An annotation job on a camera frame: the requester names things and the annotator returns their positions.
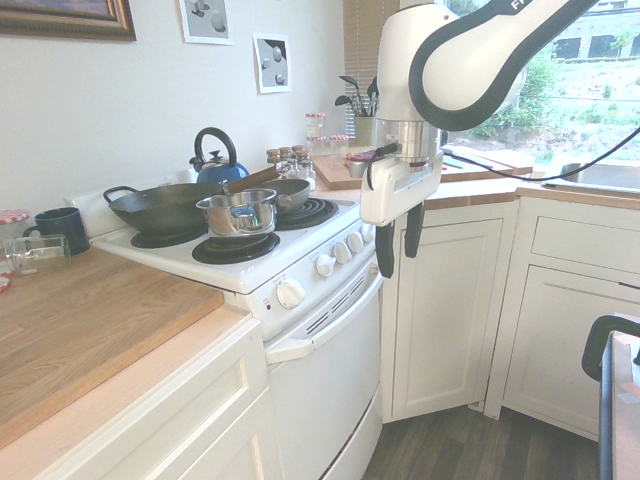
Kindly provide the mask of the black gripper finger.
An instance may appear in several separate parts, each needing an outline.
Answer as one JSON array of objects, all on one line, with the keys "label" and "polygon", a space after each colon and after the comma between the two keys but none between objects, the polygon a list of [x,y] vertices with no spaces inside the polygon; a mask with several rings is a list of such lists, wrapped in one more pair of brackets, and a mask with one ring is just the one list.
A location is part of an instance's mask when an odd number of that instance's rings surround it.
[{"label": "black gripper finger", "polygon": [[385,226],[376,227],[375,249],[377,263],[381,275],[390,279],[394,273],[394,248],[395,222]]},{"label": "black gripper finger", "polygon": [[412,207],[407,213],[407,226],[405,232],[405,255],[415,258],[420,245],[421,233],[425,214],[425,202]]}]

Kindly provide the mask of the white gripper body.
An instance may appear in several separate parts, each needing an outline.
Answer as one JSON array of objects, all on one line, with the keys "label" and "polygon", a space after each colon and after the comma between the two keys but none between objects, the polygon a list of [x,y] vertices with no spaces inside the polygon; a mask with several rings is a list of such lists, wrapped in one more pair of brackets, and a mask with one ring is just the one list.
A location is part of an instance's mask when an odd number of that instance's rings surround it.
[{"label": "white gripper body", "polygon": [[371,167],[370,188],[367,177],[362,180],[360,217],[368,224],[385,226],[422,203],[438,188],[443,153],[438,151],[422,167],[395,154],[386,155]]}]

